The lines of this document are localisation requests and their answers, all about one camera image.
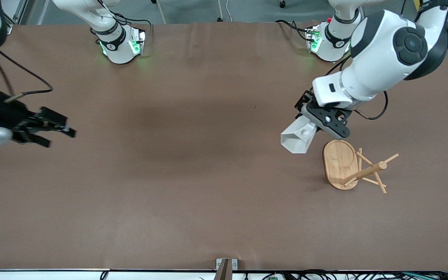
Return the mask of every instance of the brown table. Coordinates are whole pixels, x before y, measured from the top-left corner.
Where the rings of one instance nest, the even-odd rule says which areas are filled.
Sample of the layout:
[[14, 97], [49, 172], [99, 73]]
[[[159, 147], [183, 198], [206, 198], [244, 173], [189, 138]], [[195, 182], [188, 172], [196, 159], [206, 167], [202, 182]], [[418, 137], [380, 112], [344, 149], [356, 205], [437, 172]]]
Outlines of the brown table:
[[[114, 65], [88, 28], [15, 26], [2, 48], [55, 87], [22, 101], [78, 134], [0, 147], [0, 268], [448, 270], [448, 54], [389, 90], [378, 121], [350, 117], [370, 160], [400, 154], [383, 195], [327, 184], [327, 133], [305, 155], [281, 147], [294, 103], [333, 66], [294, 30], [157, 25], [146, 57]], [[16, 90], [44, 88], [1, 61]]]

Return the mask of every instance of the oval wooden base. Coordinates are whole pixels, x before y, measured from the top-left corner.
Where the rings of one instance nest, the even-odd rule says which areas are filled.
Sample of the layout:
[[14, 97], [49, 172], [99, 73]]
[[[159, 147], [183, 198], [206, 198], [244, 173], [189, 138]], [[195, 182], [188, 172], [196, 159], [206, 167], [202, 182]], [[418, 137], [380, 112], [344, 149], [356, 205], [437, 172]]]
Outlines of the oval wooden base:
[[344, 186], [341, 181], [359, 171], [355, 149], [343, 140], [333, 140], [324, 146], [322, 151], [326, 177], [331, 186], [340, 190], [350, 190], [358, 180]]

